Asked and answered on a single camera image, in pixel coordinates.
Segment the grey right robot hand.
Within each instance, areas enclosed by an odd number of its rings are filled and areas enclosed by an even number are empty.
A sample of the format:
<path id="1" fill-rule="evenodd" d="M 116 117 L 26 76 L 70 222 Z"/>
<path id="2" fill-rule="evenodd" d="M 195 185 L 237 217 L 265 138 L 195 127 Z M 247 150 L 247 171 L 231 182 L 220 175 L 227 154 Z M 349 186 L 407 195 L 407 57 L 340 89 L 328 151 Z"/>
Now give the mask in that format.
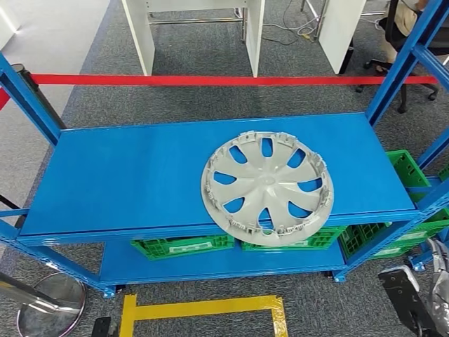
<path id="1" fill-rule="evenodd" d="M 448 249 L 437 239 L 428 239 L 434 271 L 430 286 L 430 316 L 442 336 L 448 336 Z"/>

